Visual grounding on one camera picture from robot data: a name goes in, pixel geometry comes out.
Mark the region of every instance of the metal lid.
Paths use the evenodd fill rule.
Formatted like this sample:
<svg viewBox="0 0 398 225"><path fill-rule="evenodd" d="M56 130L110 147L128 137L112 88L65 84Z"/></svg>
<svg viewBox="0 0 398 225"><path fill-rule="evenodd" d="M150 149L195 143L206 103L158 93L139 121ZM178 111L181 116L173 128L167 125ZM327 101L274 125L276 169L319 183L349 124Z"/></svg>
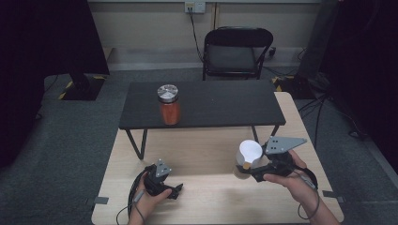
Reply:
<svg viewBox="0 0 398 225"><path fill-rule="evenodd" d="M164 103L172 103L178 99L178 89L172 84L166 84L158 88L158 100Z"/></svg>

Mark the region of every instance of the black table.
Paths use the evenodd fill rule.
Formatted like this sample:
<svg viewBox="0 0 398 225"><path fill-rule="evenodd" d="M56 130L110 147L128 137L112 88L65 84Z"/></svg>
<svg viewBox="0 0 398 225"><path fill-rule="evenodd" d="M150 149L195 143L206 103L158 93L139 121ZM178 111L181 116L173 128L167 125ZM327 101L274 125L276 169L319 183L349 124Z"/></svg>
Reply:
<svg viewBox="0 0 398 225"><path fill-rule="evenodd" d="M173 84L178 88L181 120L173 126L161 119L158 88ZM253 128L279 126L286 123L273 85L264 80L208 81L208 82L134 82L130 85L120 118L119 128L126 130L139 159L144 158L147 130L150 128ZM141 151L130 130L143 129Z"/></svg>

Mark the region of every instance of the light wood tabletop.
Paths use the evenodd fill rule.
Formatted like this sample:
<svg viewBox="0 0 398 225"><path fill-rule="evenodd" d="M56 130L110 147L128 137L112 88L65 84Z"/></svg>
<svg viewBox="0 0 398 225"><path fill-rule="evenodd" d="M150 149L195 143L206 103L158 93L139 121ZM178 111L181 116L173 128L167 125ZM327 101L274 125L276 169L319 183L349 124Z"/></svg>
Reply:
<svg viewBox="0 0 398 225"><path fill-rule="evenodd" d="M322 200L343 221L337 200L322 195L323 190L332 189L293 99L288 93L278 92L275 96L286 119L276 136L308 140L295 151L315 173ZM273 126L256 127L256 130L260 143L264 144ZM132 131L137 143L141 142L142 132ZM307 223L308 220L299 217L299 204L287 188L270 182L257 183L252 177L240 180L233 175L235 155L244 140L253 140L251 127L150 129L145 158L140 160L125 131L119 130L99 191L99 197L109 201L96 204L92 222L116 224L117 213L128 205L136 176L161 158L173 169L165 185L175 187L182 183L184 187L177 200L159 204L146 224ZM118 221L127 223L127 210L120 213Z"/></svg>

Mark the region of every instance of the black chair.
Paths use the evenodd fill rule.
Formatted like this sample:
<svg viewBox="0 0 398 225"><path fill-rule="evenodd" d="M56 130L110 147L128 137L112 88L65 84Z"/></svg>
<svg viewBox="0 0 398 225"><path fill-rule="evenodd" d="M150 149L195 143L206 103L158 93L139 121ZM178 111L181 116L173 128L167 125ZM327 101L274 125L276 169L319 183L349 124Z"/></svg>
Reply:
<svg viewBox="0 0 398 225"><path fill-rule="evenodd" d="M266 29L224 26L205 37L203 81L208 76L260 79L273 35Z"/></svg>

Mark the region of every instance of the red jar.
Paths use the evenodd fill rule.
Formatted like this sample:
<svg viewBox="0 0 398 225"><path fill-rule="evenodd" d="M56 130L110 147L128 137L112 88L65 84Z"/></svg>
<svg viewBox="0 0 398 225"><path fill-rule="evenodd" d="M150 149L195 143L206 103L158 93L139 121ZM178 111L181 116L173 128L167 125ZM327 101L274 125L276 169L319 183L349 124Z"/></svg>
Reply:
<svg viewBox="0 0 398 225"><path fill-rule="evenodd" d="M172 84L158 88L158 100L161 105L161 118L166 125L175 125L181 117L178 102L178 89Z"/></svg>

